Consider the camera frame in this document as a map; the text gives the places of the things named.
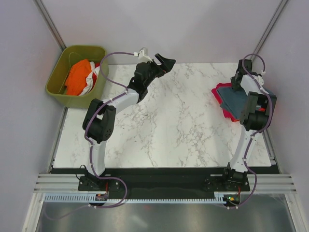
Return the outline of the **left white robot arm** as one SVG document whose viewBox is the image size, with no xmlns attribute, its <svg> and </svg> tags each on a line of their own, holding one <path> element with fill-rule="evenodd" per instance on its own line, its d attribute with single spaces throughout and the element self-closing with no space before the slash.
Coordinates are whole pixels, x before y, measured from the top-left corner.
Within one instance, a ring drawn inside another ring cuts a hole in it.
<svg viewBox="0 0 309 232">
<path fill-rule="evenodd" d="M 101 72 L 106 80 L 122 86 L 125 90 L 119 95 L 104 101 L 93 99 L 86 112 L 83 121 L 84 137 L 90 143 L 89 164 L 86 169 L 92 174 L 89 185 L 95 190 L 101 190 L 106 185 L 106 178 L 101 174 L 106 169 L 106 143 L 113 133 L 116 115 L 124 109 L 141 102 L 147 95 L 148 86 L 152 81 L 169 73 L 176 63 L 174 59 L 155 54 L 155 57 L 160 62 L 158 65 L 148 56 L 146 48 L 142 48 L 135 53 L 117 52 L 117 54 L 135 56 L 140 62 L 136 65 L 134 76 L 130 79 L 128 86 L 109 79 L 104 72 Z"/>
</svg>

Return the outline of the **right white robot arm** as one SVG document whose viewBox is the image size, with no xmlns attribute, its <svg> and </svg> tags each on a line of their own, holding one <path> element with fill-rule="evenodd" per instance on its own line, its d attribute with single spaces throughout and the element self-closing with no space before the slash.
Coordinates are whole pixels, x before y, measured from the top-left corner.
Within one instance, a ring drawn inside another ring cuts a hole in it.
<svg viewBox="0 0 309 232">
<path fill-rule="evenodd" d="M 221 107 L 237 119 L 241 125 L 240 139 L 232 159 L 221 178 L 222 187 L 233 190 L 247 180 L 248 161 L 260 134 L 269 127 L 277 97 L 263 87 L 261 73 L 252 71 L 250 59 L 241 59 L 231 86 L 218 90 Z"/>
</svg>

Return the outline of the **blue-grey t-shirt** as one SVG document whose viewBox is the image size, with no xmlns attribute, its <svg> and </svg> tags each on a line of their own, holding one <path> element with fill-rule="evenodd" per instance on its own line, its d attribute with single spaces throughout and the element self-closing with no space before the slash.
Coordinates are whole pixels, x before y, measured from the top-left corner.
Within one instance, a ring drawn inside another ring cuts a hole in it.
<svg viewBox="0 0 309 232">
<path fill-rule="evenodd" d="M 234 90 L 229 83 L 219 83 L 211 90 L 224 116 L 231 121 L 243 120 L 245 116 L 268 116 L 268 98 L 256 88 Z"/>
</svg>

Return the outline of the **magenta t-shirt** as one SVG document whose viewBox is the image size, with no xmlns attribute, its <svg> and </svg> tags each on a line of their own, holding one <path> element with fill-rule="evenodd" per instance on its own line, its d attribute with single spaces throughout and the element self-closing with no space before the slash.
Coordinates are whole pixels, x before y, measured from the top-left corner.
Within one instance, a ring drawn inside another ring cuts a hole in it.
<svg viewBox="0 0 309 232">
<path fill-rule="evenodd" d="M 241 101 L 240 95 L 232 89 L 231 83 L 219 83 L 211 92 L 219 103 L 224 117 L 230 119 L 227 107 L 233 102 Z"/>
</svg>

